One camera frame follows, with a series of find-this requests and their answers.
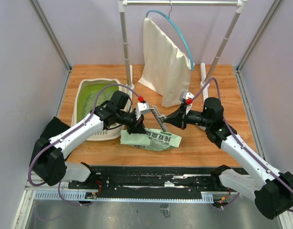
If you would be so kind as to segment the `green cat litter bag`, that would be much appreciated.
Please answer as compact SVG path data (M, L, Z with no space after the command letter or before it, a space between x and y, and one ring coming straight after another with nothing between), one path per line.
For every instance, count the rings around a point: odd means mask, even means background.
M147 128L145 134L129 134L126 130L122 130L120 144L159 152L178 148L181 140L182 137L170 132Z

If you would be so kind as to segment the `piano pattern bag clip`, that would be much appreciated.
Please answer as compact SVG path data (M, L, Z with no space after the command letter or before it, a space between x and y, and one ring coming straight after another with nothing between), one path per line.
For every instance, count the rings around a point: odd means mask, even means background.
M157 107L155 105L152 105L152 107L150 108L151 113L153 114L154 118L156 119L158 125L160 126L161 130L163 132L167 132L167 126L164 123L165 120L165 115L160 114Z

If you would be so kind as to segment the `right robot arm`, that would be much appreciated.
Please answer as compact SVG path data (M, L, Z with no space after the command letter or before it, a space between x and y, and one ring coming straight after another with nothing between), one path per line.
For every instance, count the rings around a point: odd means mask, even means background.
M268 219L289 211L293 207L293 174L282 173L247 146L224 119L224 108L218 98L207 98L201 112L189 110L188 106L184 100L163 121L180 129L187 125L204 127L208 140L232 156L249 174L244 176L222 165L213 171L210 186L216 191L224 187L237 191L254 202Z

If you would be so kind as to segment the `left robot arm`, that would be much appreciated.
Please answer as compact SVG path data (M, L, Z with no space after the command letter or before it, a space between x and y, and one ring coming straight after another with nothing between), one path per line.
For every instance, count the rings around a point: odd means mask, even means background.
M117 123L127 127L129 134L145 134L144 114L149 112L149 104L138 97L136 109L124 111L130 96L115 91L110 100L93 110L76 125L49 139L39 138L34 146L29 172L37 174L43 183L54 186L62 180L79 181L86 189L96 183L91 167L86 163L66 163L65 160L81 143L91 136Z

